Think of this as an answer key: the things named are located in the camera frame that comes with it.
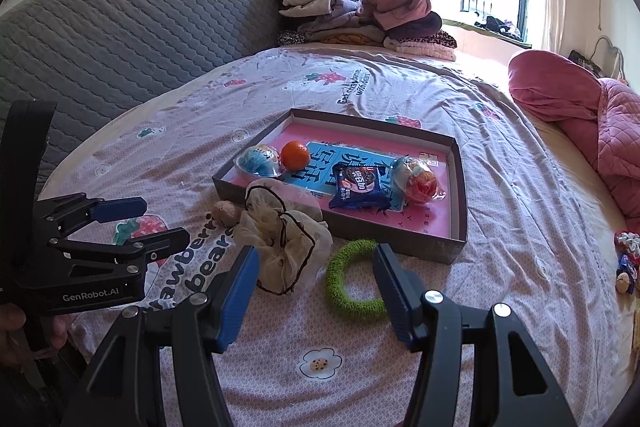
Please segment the person's left hand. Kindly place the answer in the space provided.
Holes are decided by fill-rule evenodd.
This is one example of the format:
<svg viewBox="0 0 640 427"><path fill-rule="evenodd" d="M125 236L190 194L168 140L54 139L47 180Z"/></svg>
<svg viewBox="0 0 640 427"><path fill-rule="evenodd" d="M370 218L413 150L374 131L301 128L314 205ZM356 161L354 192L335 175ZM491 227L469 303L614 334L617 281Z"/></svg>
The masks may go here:
<svg viewBox="0 0 640 427"><path fill-rule="evenodd" d="M27 360L44 358L63 348L73 317L58 315L44 323L30 324L17 306L1 306L1 365L17 367Z"/></svg>

